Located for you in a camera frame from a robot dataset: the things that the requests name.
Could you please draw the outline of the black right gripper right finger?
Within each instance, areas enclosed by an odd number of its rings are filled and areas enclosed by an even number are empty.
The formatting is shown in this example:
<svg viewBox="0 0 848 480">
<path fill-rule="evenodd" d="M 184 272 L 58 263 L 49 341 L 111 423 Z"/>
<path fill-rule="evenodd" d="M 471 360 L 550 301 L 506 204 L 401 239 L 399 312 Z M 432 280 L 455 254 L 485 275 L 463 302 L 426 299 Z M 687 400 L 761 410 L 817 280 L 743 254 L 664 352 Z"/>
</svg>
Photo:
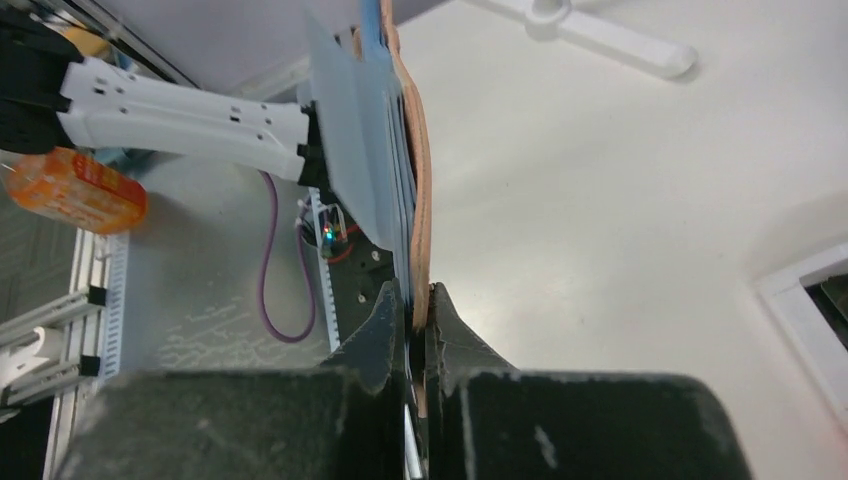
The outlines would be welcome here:
<svg viewBox="0 0 848 480">
<path fill-rule="evenodd" d="M 441 283 L 425 331 L 433 479 L 748 479 L 722 403 L 656 372 L 519 369 Z"/>
</svg>

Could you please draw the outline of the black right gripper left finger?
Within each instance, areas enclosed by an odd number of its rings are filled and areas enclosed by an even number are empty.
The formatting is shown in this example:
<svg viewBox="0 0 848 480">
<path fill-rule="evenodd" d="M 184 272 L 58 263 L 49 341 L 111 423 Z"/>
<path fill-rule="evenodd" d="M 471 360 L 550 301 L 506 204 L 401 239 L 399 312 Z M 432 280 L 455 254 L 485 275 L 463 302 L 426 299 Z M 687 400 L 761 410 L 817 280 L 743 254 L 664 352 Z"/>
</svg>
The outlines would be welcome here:
<svg viewBox="0 0 848 480">
<path fill-rule="evenodd" d="M 136 371 L 93 397 L 60 479 L 400 479 L 403 304 L 386 282 L 310 368 Z"/>
</svg>

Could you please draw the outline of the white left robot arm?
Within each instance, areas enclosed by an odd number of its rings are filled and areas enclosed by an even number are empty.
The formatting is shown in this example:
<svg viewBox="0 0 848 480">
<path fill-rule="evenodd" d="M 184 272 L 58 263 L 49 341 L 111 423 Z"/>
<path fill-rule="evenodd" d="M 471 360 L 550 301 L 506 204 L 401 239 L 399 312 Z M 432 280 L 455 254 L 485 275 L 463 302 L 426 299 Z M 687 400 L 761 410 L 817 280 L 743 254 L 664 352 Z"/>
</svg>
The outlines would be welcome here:
<svg viewBox="0 0 848 480">
<path fill-rule="evenodd" d="M 1 13 L 1 148 L 128 148 L 230 161 L 329 186 L 312 106 L 262 103 L 154 80 L 85 57 L 18 10 Z"/>
</svg>

